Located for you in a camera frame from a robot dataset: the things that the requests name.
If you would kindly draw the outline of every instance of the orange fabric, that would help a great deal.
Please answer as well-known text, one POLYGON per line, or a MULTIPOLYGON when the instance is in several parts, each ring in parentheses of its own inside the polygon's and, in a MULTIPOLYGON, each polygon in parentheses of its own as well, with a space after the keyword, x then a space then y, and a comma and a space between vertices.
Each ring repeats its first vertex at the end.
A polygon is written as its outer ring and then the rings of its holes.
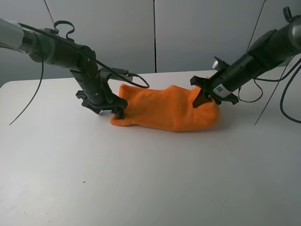
POLYGON ((111 124, 137 124, 173 132, 208 128, 217 123, 220 109, 215 102, 193 108, 192 102, 199 91, 199 87, 187 90, 170 86, 165 90, 154 90, 122 84, 119 96, 128 102, 125 119, 118 120, 114 116, 111 124))

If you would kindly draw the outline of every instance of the barcode label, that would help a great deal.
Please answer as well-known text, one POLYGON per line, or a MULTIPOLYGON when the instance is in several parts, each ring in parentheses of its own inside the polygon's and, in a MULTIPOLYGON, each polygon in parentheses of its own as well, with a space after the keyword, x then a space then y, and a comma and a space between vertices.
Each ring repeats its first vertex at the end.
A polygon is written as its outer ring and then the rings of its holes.
POLYGON ((227 95, 232 93, 231 91, 227 90, 222 84, 219 84, 217 87, 215 87, 213 92, 221 98, 225 98, 227 95))

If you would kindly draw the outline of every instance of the black wire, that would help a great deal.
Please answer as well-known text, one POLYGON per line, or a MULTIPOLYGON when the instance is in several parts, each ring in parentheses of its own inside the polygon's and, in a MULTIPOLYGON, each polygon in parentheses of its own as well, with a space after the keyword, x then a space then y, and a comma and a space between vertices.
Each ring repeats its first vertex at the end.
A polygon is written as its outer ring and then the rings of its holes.
POLYGON ((285 94, 287 92, 287 89, 288 87, 290 86, 290 84, 292 83, 293 79, 296 77, 297 73, 301 70, 301 65, 297 68, 297 70, 294 72, 294 74, 292 75, 292 77, 290 78, 290 80, 288 81, 287 85, 285 86, 284 90, 283 90, 283 93, 282 93, 282 96, 281 96, 281 99, 280 99, 280 111, 281 113, 286 117, 288 118, 289 120, 293 121, 293 122, 296 122, 296 123, 301 123, 300 120, 297 120, 297 119, 294 119, 292 118, 291 116, 289 116, 288 114, 286 114, 283 110, 283 100, 284 100, 284 97, 285 97, 285 94))
POLYGON ((144 88, 144 89, 147 89, 147 88, 150 87, 150 85, 149 85, 145 80, 143 80, 143 81, 145 82, 146 86, 142 86, 142 85, 139 85, 139 84, 137 84, 137 83, 135 83, 135 82, 132 82, 132 81, 130 81, 130 80, 124 78, 123 76, 121 76, 120 74, 118 74, 118 73, 116 73, 114 70, 112 70, 110 67, 108 67, 107 65, 103 64, 103 63, 100 62, 99 60, 97 60, 97 59, 95 59, 95 58, 89 56, 88 54, 84 53, 83 51, 81 51, 78 47, 74 46, 74 43, 73 43, 73 42, 68 42, 68 41, 66 41, 66 40, 64 40, 64 39, 62 39, 62 38, 60 38, 59 36, 56 36, 56 35, 47 33, 47 32, 45 32, 45 31, 42 31, 42 30, 39 30, 39 29, 37 29, 37 28, 28 26, 28 25, 26 25, 26 24, 22 24, 22 23, 19 23, 19 24, 20 24, 20 26, 23 27, 23 28, 32 30, 32 31, 34 31, 34 32, 37 32, 37 33, 40 33, 40 34, 43 34, 43 35, 46 35, 46 36, 48 36, 48 37, 50 37, 50 38, 53 38, 53 39, 55 39, 55 40, 57 40, 57 41, 60 41, 60 42, 64 43, 66 46, 70 47, 71 49, 75 50, 76 52, 80 53, 81 55, 83 55, 83 56, 89 58, 90 60, 92 60, 92 61, 94 61, 95 63, 99 64, 100 66, 104 67, 104 68, 107 69, 109 72, 113 73, 114 75, 116 75, 117 77, 121 78, 123 81, 128 82, 128 83, 131 84, 131 85, 134 85, 134 86, 137 86, 137 87, 140 87, 140 88, 144 88))
MULTIPOLYGON (((289 65, 289 63, 290 63, 290 61, 287 62, 287 64, 286 64, 284 70, 282 71, 282 74, 281 74, 281 76, 280 76, 280 79, 278 79, 278 82, 277 82, 277 84, 276 84, 276 86, 275 86, 275 88, 274 88, 274 90, 273 90, 271 96, 269 97, 269 100, 267 101, 267 103, 266 103, 266 105, 264 106, 262 112, 260 113, 260 115, 259 115, 257 121, 255 122, 255 125, 258 123, 259 119, 261 118, 262 114, 264 113, 265 109, 267 108, 267 106, 268 106, 270 100, 272 99, 272 97, 273 97, 273 95, 274 95, 274 93, 275 93, 275 91, 276 91, 276 89, 277 89, 277 87, 278 87, 280 81, 282 81, 282 76, 284 75, 284 72, 286 71, 286 69, 287 69, 287 67, 288 67, 288 65, 289 65)), ((287 77, 287 76, 288 76, 288 75, 289 75, 289 74, 290 74, 290 73, 298 66, 298 64, 299 64, 299 61, 298 61, 298 62, 297 62, 297 63, 289 70, 289 72, 288 72, 285 76, 287 77)))
MULTIPOLYGON (((294 58, 295 56, 293 56, 288 62, 287 62, 287 65, 286 67, 288 66, 288 64, 291 62, 291 60, 294 58)), ((259 81, 271 81, 271 82, 279 82, 279 81, 282 81, 284 79, 286 79, 292 72, 293 70, 298 66, 298 64, 301 63, 301 58, 297 61, 297 63, 286 73, 285 76, 283 76, 283 78, 280 78, 280 79, 258 79, 256 78, 256 80, 259 80, 259 81)))
POLYGON ((13 124, 20 116, 21 114, 27 109, 27 107, 31 104, 32 100, 35 98, 35 96, 37 95, 39 89, 40 89, 40 86, 41 86, 41 83, 42 83, 42 79, 43 79, 43 75, 44 75, 44 57, 43 57, 43 52, 42 52, 42 45, 41 45, 41 42, 38 38, 38 36, 36 35, 37 37, 37 44, 39 46, 39 49, 40 49, 40 53, 41 53, 41 61, 42 61, 42 72, 41 72, 41 78, 40 78, 40 82, 39 82, 39 85, 37 87, 37 90, 36 92, 33 94, 32 96, 32 99, 29 101, 29 103, 26 105, 26 107, 21 111, 21 113, 10 123, 13 124))
POLYGON ((238 99, 240 101, 246 102, 246 103, 254 103, 254 102, 256 102, 256 101, 258 101, 258 100, 260 100, 262 98, 262 96, 263 96, 263 90, 262 90, 262 88, 256 83, 255 79, 253 79, 253 81, 254 81, 255 85, 261 90, 260 96, 257 99, 251 100, 251 101, 242 100, 242 99, 240 99, 240 96, 239 96, 239 93, 240 93, 240 90, 241 90, 241 87, 239 87, 238 88, 238 99))

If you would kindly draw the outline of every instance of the white sticker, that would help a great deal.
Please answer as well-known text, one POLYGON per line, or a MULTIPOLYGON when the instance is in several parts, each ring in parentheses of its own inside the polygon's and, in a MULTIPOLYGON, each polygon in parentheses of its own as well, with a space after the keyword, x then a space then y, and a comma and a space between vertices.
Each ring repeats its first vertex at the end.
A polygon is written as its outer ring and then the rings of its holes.
POLYGON ((213 92, 221 98, 225 98, 227 95, 232 93, 231 91, 227 90, 222 84, 219 84, 217 87, 215 87, 213 92))
POLYGON ((17 22, 6 21, 0 18, 0 43, 19 48, 22 45, 24 32, 17 22))

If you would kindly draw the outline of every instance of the white table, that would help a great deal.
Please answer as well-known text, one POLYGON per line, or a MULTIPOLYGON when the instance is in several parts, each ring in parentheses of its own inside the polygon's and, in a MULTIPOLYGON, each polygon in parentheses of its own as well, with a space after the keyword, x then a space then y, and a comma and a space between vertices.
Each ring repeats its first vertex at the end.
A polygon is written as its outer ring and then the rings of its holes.
MULTIPOLYGON (((153 89, 190 88, 193 75, 213 73, 144 77, 153 89)), ((222 104, 214 128, 171 133, 112 126, 111 113, 81 106, 74 79, 44 80, 8 126, 37 84, 0 89, 0 226, 301 225, 301 125, 279 111, 284 84, 256 126, 275 84, 254 104, 222 104)), ((120 84, 110 82, 115 93, 120 84)), ((297 88, 286 107, 298 116, 297 88)), ((242 96, 256 90, 248 83, 242 96)))

